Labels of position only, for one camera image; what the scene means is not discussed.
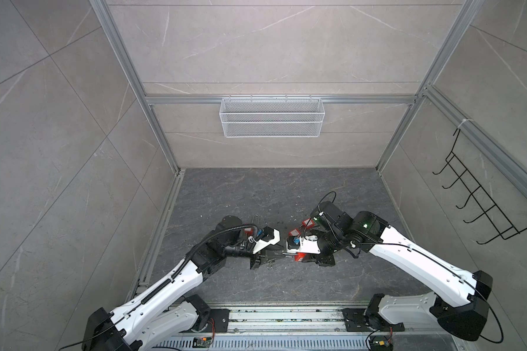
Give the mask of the red padlock front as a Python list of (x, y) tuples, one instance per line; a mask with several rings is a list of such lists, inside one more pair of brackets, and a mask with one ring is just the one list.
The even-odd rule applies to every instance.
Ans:
[(302, 261), (305, 259), (305, 256), (306, 256), (305, 253), (303, 253), (303, 252), (298, 252), (298, 253), (295, 254), (295, 256), (294, 256), (294, 261), (295, 261), (295, 262), (302, 262)]

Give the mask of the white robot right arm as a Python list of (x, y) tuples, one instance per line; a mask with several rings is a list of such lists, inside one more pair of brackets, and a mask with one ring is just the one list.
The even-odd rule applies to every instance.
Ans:
[(410, 241), (380, 216), (369, 211), (349, 216), (331, 201), (318, 204), (302, 222), (299, 240), (300, 262), (333, 266), (336, 252), (356, 247), (430, 288), (421, 295), (374, 295), (364, 312), (371, 329), (395, 331), (412, 323), (439, 326), (469, 342), (481, 339), (493, 311), (487, 301), (493, 285), (488, 273), (460, 269)]

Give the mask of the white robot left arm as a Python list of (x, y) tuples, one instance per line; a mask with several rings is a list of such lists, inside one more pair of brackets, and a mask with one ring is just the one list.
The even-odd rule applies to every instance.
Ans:
[(93, 312), (82, 350), (147, 350), (166, 337), (211, 326), (210, 307), (187, 293), (221, 269), (228, 257), (248, 257), (252, 265), (266, 250), (278, 251), (280, 232), (226, 216), (182, 260), (140, 295), (107, 312)]

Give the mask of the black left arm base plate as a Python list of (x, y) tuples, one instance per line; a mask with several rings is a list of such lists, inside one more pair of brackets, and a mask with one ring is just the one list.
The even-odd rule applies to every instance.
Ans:
[(229, 309), (212, 309), (204, 332), (209, 333), (215, 330), (216, 333), (227, 333), (230, 313)]

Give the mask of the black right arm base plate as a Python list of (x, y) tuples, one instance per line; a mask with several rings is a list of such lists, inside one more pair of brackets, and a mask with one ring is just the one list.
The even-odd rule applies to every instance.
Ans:
[(342, 309), (343, 320), (347, 332), (384, 331), (401, 332), (405, 330), (402, 323), (391, 324), (372, 309)]

